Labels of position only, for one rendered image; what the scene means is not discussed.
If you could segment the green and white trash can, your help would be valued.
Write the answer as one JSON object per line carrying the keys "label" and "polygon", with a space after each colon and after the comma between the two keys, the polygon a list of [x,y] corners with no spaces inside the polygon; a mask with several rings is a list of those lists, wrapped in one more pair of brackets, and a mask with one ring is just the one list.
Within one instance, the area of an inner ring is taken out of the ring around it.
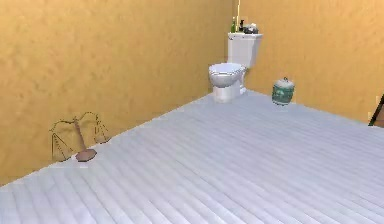
{"label": "green and white trash can", "polygon": [[272,102],[277,105],[288,105],[293,97],[295,84],[287,77],[277,80],[272,89]]}

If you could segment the white toilet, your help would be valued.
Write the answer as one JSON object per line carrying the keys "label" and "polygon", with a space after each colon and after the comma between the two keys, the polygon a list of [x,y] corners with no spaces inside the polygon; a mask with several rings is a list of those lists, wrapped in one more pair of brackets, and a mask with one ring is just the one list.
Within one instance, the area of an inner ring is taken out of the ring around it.
{"label": "white toilet", "polygon": [[262,34],[228,34],[227,60],[208,68],[216,102],[227,103],[246,92],[244,79],[247,71],[256,63],[262,38]]}

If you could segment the dark grey cloth heap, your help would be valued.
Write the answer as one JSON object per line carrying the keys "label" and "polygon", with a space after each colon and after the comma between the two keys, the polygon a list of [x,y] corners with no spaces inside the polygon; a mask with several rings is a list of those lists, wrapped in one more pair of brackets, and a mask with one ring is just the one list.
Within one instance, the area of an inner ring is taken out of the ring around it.
{"label": "dark grey cloth heap", "polygon": [[243,32],[245,34],[258,34],[259,29],[257,28],[257,25],[255,23],[251,23],[251,24],[246,24],[243,27]]}

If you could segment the brown balance scale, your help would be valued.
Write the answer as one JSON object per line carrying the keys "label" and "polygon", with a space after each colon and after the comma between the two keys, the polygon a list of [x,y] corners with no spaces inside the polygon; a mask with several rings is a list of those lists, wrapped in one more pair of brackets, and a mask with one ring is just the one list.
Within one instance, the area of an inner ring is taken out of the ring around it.
{"label": "brown balance scale", "polygon": [[70,156],[64,152],[60,144],[63,144],[70,152],[73,152],[73,149],[68,144],[66,144],[65,141],[55,131],[56,127],[59,124],[67,124],[74,126],[75,133],[77,134],[77,139],[80,144],[80,150],[75,154],[75,159],[77,162],[88,162],[95,158],[95,156],[97,155],[97,151],[93,148],[88,148],[86,146],[84,136],[80,127],[80,122],[84,119],[86,115],[92,115],[95,119],[95,143],[105,144],[111,140],[111,137],[107,135],[107,127],[102,123],[97,113],[87,111],[84,112],[80,117],[73,117],[71,120],[59,120],[55,122],[49,129],[49,132],[51,133],[51,159],[53,161],[64,162],[70,159]]}

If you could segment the black slanted stand leg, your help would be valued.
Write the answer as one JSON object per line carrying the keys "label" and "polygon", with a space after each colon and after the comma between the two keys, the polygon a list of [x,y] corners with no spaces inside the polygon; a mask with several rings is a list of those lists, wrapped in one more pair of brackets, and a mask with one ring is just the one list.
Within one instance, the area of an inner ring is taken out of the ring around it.
{"label": "black slanted stand leg", "polygon": [[384,128],[384,104],[379,104],[369,122],[370,126]]}

